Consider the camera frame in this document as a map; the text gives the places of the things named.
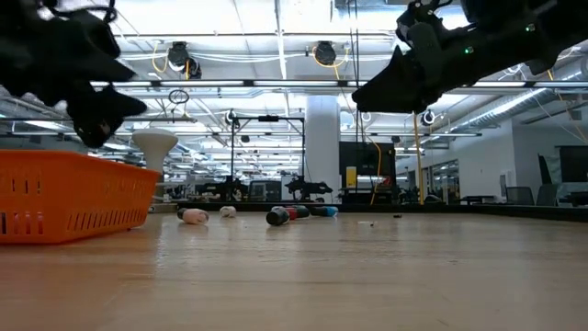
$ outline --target black frame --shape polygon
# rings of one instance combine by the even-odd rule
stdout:
[[[259,121],[280,121],[285,120],[289,124],[294,127],[294,124],[291,122],[292,120],[299,120],[302,123],[302,132],[298,131],[294,127],[294,130],[298,132],[302,136],[302,171],[299,175],[300,178],[304,179],[304,165],[306,164],[305,157],[306,157],[306,120],[304,118],[292,118],[292,117],[283,117],[283,116],[233,116],[231,121],[231,180],[234,178],[234,164],[235,164],[235,121],[237,120],[245,120],[245,123],[241,124],[239,131],[242,130],[247,124],[252,120],[259,120]],[[267,136],[271,136],[272,132],[266,132]]]

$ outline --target pink object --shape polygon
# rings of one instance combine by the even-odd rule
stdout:
[[[182,208],[177,211],[177,217],[186,224],[206,224],[209,222],[209,214],[200,209]]]

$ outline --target black cylinder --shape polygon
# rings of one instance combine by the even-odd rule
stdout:
[[[288,211],[284,208],[272,208],[266,215],[266,221],[269,225],[280,226],[286,224],[290,220]]]
[[[292,206],[292,208],[296,209],[296,213],[298,214],[298,218],[305,218],[311,216],[311,211],[305,206]]]

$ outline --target red object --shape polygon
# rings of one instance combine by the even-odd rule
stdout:
[[[298,217],[298,212],[296,211],[296,208],[286,207],[286,211],[288,212],[288,215],[290,215],[291,221],[296,220],[296,218]]]

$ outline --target white ball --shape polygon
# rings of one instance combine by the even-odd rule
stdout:
[[[237,210],[233,206],[225,206],[220,208],[221,217],[235,217],[237,216]]]

